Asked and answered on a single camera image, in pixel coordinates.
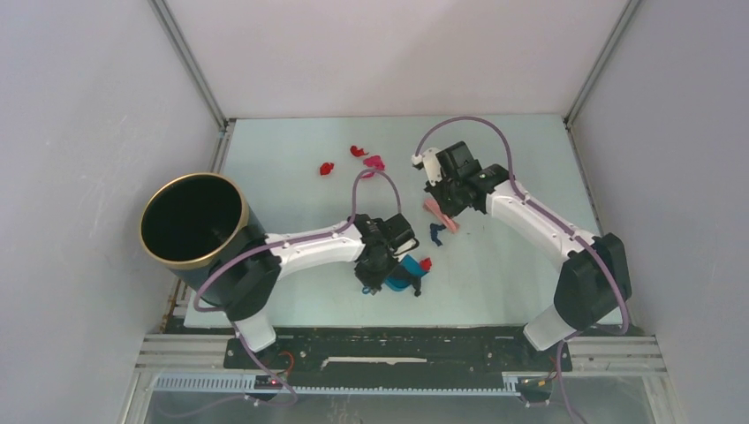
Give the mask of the pink hand brush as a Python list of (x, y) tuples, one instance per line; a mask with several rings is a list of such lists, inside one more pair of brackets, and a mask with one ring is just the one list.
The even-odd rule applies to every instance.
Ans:
[(423, 203), (423, 208), (426, 211), (430, 212), (432, 215), (434, 215), (437, 218), (437, 220), (446, 227), (448, 231), (450, 231), (453, 234), (458, 233), (460, 229), (459, 224), (442, 212), (441, 208), (439, 207), (435, 199), (433, 198), (425, 199)]

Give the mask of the blue plastic dustpan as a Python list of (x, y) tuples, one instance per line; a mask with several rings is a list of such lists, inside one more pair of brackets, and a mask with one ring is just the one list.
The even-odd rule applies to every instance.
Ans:
[(422, 282), (422, 278), (429, 273), (424, 272), (420, 268), (420, 261), (413, 259), (411, 255), (407, 254), (388, 273), (379, 271), (374, 274), (370, 273), (368, 276), (364, 275), (360, 279), (362, 282), (361, 292), (365, 295), (375, 295), (383, 286), (394, 292), (404, 292), (408, 289), (413, 290), (410, 279), (418, 276)]

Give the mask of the dark navy paper scrap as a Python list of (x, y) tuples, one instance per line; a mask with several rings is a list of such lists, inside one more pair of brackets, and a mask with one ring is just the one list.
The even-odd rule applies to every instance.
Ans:
[(430, 239), (432, 240), (432, 242), (436, 246), (442, 246), (443, 245), (443, 242), (440, 240), (439, 234), (442, 231), (445, 231), (446, 229), (447, 229), (447, 227), (444, 224), (431, 223), (429, 225), (429, 236), (430, 236)]

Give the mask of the magenta paper scrap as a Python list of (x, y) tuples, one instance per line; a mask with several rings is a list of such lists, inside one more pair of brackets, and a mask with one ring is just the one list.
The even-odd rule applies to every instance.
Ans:
[(368, 156), (362, 161), (362, 163), (367, 170), (367, 172), (361, 176), (362, 179), (371, 178), (378, 171), (385, 170), (385, 164), (379, 155)]

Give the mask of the small red paper scrap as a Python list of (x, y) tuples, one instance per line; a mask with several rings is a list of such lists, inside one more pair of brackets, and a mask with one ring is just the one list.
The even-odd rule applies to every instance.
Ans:
[(365, 150), (364, 148), (360, 148), (360, 147), (358, 147), (356, 145), (351, 145), (350, 146), (350, 153), (354, 157), (367, 157), (367, 156), (369, 156), (369, 152), (367, 150)]

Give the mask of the black paper strip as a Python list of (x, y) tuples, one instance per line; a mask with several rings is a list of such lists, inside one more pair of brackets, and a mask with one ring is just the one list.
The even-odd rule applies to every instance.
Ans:
[(416, 276), (410, 279), (411, 287), (413, 288), (413, 295), (419, 297), (421, 295), (422, 282), (421, 278)]

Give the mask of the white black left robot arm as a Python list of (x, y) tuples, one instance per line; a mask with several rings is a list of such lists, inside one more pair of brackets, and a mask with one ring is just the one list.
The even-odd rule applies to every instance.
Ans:
[(232, 268), (243, 265), (246, 270), (229, 289), (228, 300), (216, 307), (244, 340), (245, 356), (257, 367), (270, 367), (278, 359), (279, 344), (265, 306), (279, 279), (345, 262), (354, 265), (354, 275), (366, 293), (377, 293), (400, 266), (401, 258), (419, 246), (412, 226), (400, 213), (388, 220), (352, 215), (337, 227), (318, 232), (268, 235), (262, 244), (215, 268), (198, 295), (206, 294)]

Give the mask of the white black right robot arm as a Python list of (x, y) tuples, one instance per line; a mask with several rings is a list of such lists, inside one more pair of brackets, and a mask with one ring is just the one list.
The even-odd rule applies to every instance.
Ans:
[(594, 326), (613, 310), (630, 322), (626, 302), (632, 295), (623, 241), (612, 233), (595, 236), (545, 208), (498, 164), (482, 167), (460, 141), (412, 156), (425, 171), (425, 190), (440, 212), (452, 219), (467, 208), (496, 218), (537, 247), (559, 276), (552, 304), (524, 327), (513, 346), (515, 361), (536, 369), (549, 347)]

